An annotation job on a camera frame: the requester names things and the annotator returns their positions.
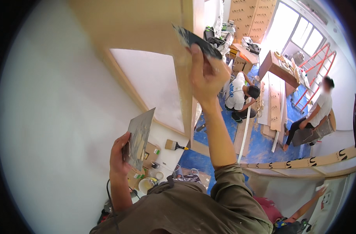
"hand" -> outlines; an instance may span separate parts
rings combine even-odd
[[[191,54],[190,80],[193,95],[205,112],[215,108],[218,93],[230,79],[230,68],[222,60],[204,56],[197,44],[191,45]]]
[[[304,129],[308,124],[308,121],[307,120],[304,120],[302,121],[300,124],[299,124],[299,128],[300,129]]]
[[[115,140],[110,152],[110,175],[125,177],[129,173],[131,166],[123,160],[122,147],[125,146],[130,138],[130,133],[126,132],[123,136]]]
[[[325,194],[325,191],[326,191],[326,188],[325,188],[325,187],[323,187],[323,188],[321,188],[320,190],[318,190],[317,193],[316,193],[316,198],[319,198],[319,197],[321,197],[322,195],[324,195],[324,194]]]

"drywall trowel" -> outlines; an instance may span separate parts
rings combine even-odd
[[[174,25],[173,23],[172,25],[181,45],[191,48],[193,43],[198,44],[205,55],[222,59],[222,54],[212,44],[201,39],[197,35],[194,35],[192,32],[181,26]]]
[[[139,171],[141,171],[143,167],[145,147],[147,146],[155,109],[156,108],[148,110],[130,121],[128,129],[130,138],[122,148],[124,160]]]

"ladder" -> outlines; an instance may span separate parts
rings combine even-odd
[[[324,58],[321,58],[318,54],[320,52],[322,52],[324,49],[326,49],[325,52],[325,56]],[[304,108],[308,105],[308,103],[310,103],[310,101],[312,100],[312,98],[316,95],[317,91],[320,88],[320,83],[322,81],[322,78],[324,77],[320,72],[321,69],[324,68],[326,70],[325,75],[327,75],[330,71],[331,65],[334,62],[335,56],[337,55],[336,51],[331,51],[330,50],[330,42],[326,43],[321,49],[319,49],[315,54],[313,54],[307,61],[303,62],[299,68],[302,68],[306,73],[311,71],[313,68],[317,67],[319,65],[319,68],[316,72],[316,75],[313,77],[312,81],[309,84],[309,87],[306,87],[306,90],[304,91],[304,93],[302,94],[302,96],[299,98],[299,100],[294,104],[293,102],[291,103],[291,105],[295,108],[297,108],[301,113],[304,113]],[[315,57],[318,57],[319,59],[321,59],[318,63],[316,63],[315,65],[312,65],[311,63],[309,63],[310,60],[314,59]],[[330,66],[329,68],[326,68],[326,66],[324,65],[325,61],[329,61],[330,62]],[[319,82],[316,81],[316,78],[318,76],[321,76],[321,80]],[[317,89],[315,91],[311,90],[311,85],[313,84],[313,82],[316,83],[316,85],[318,86]],[[312,96],[309,98],[309,100],[305,103],[305,105],[301,104],[300,101],[302,100],[302,98],[305,96],[305,94],[307,93],[307,91],[310,90],[311,92],[313,92]]]

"black pants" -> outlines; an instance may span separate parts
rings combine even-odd
[[[291,125],[290,130],[288,131],[288,138],[287,138],[287,142],[286,142],[287,145],[290,145],[292,139],[294,138],[295,131],[296,131],[297,129],[299,129],[299,124],[300,124],[301,122],[303,122],[304,120],[306,120],[306,117],[303,117],[303,118],[297,120],[296,122],[293,122],[293,124]],[[305,129],[312,129],[312,128],[313,128],[313,126],[312,126],[311,123],[308,123],[308,124],[305,126]]]
[[[247,99],[248,99],[248,96],[245,95],[245,96],[244,96],[244,100],[246,101]],[[243,111],[241,111],[241,112],[235,110],[234,108],[228,108],[228,107],[226,106],[226,104],[225,104],[225,108],[226,108],[226,110],[230,110],[230,111],[234,112],[234,113],[236,114],[236,116],[239,117],[240,119],[246,119],[246,118],[247,118],[248,108],[245,109],[245,110],[243,110]],[[250,118],[253,118],[253,117],[256,116],[256,114],[257,114],[256,111],[251,108],[251,109],[250,109],[250,113],[249,113],[249,117],[250,117]]]

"bucket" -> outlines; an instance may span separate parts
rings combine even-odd
[[[153,188],[155,185],[158,185],[158,180],[153,177],[147,177],[139,182],[139,190],[147,195],[148,190]]]

